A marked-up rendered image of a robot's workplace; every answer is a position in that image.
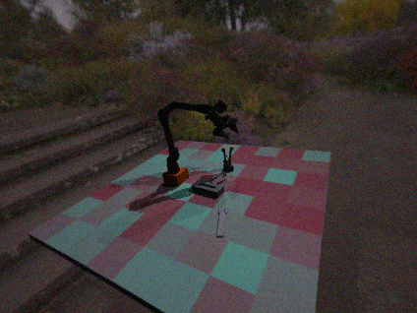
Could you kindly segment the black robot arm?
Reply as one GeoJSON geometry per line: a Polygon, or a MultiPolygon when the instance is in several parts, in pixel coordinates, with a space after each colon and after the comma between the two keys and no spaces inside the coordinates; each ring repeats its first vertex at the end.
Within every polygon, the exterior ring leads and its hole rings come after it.
{"type": "Polygon", "coordinates": [[[168,114],[170,114],[175,108],[177,109],[185,109],[185,110],[193,110],[203,114],[207,114],[205,116],[206,121],[210,120],[212,123],[215,123],[219,119],[218,114],[222,114],[228,106],[219,100],[215,106],[209,106],[205,103],[203,104],[191,104],[191,103],[183,103],[183,102],[176,102],[172,101],[169,105],[165,108],[158,110],[158,118],[163,126],[163,130],[165,133],[168,150],[169,150],[169,157],[167,158],[167,174],[176,174],[179,169],[179,164],[176,162],[179,159],[179,152],[178,148],[175,148],[168,124],[168,114]],[[218,114],[217,114],[217,113],[218,114]]]}

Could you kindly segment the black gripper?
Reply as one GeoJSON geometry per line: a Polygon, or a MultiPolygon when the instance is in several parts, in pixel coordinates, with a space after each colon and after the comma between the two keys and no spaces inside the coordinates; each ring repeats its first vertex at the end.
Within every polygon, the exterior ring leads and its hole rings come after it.
{"type": "Polygon", "coordinates": [[[219,119],[214,123],[214,126],[217,126],[214,128],[213,130],[213,134],[215,136],[220,136],[220,137],[224,137],[224,138],[228,138],[228,136],[223,132],[222,129],[229,127],[231,128],[232,131],[234,131],[235,133],[239,134],[237,127],[236,127],[236,122],[237,119],[236,118],[232,118],[229,120],[229,122],[227,123],[227,121],[224,121],[222,119],[222,116],[219,117],[219,119]]]}

